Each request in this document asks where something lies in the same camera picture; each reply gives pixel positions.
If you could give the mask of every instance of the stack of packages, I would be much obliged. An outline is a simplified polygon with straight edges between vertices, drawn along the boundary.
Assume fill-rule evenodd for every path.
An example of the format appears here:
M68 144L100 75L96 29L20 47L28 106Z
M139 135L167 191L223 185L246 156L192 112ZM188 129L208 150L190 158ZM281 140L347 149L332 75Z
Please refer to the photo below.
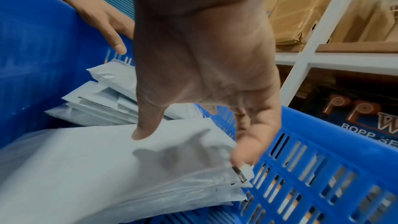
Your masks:
M246 200L251 166L233 168L236 143L211 119L48 129L0 150L0 220L7 224L118 224Z
M331 0L265 0L278 48L305 45ZM328 43L384 41L395 23L385 0L353 0Z
M46 113L82 126L136 124L138 105L134 66L111 61L88 71L98 82L83 84L63 97L66 104ZM203 114L192 103L173 104L164 116L164 120L197 118L203 118Z

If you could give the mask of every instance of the hand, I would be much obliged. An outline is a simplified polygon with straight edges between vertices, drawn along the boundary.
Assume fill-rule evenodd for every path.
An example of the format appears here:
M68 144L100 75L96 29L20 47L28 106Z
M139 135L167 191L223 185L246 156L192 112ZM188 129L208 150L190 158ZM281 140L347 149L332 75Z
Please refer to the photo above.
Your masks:
M96 28L118 54L127 52L118 33L133 39L134 21L104 0L65 0L87 24Z
M280 80L264 0L135 0L138 126L151 135L173 103L225 105L238 146L253 164L280 129Z

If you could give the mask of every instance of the blue plastic basket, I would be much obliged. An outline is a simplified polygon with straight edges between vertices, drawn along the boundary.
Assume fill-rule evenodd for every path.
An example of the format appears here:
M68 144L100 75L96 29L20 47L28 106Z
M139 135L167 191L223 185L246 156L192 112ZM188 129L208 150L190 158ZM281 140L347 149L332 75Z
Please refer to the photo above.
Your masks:
M26 132L61 126L43 111L89 80L88 67L120 58L60 0L0 0L0 49L0 148ZM219 107L218 115L206 115L235 137L230 111ZM289 108L254 172L248 201L138 222L398 223L397 200L388 208L384 203L398 195L398 152Z

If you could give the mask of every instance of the white metal shelf frame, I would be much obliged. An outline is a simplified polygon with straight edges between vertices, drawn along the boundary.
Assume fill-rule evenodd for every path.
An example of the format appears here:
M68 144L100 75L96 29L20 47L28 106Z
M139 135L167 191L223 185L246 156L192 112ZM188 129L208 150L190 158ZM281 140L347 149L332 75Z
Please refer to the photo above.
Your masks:
M293 66L280 91L281 103L288 106L310 68L398 75L398 54L315 53L325 44L352 0L332 0L300 53L277 53L279 65Z

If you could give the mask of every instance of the palm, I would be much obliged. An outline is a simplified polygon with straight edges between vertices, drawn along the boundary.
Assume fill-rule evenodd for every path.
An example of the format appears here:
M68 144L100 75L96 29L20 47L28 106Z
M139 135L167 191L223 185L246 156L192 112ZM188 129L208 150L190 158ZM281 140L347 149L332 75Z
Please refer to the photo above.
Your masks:
M235 113L234 162L253 163L265 151L279 129L280 83L262 3L136 0L134 139L153 133L168 105L197 102Z

